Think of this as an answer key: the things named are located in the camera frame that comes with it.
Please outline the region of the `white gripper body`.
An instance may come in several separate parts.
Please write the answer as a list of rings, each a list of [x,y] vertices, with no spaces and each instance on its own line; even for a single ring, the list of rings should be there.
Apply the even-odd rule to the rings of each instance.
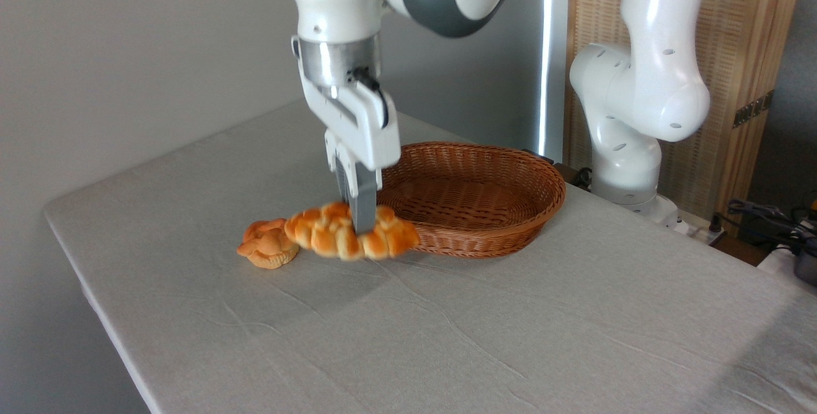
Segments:
[[[347,85],[332,87],[321,87],[303,69],[299,72],[310,110],[357,162],[376,172],[399,161],[396,107],[370,72],[354,69],[345,76]]]

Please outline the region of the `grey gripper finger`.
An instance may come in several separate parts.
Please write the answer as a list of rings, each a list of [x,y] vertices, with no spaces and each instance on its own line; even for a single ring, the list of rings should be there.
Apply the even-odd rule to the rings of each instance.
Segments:
[[[348,203],[350,201],[349,182],[347,179],[347,170],[345,169],[345,164],[348,162],[347,150],[341,141],[339,141],[338,136],[333,134],[330,129],[325,131],[324,143],[329,169],[335,174],[340,198],[342,202]]]
[[[373,231],[377,210],[377,173],[356,162],[353,172],[345,172],[345,201],[350,205],[356,235]]]

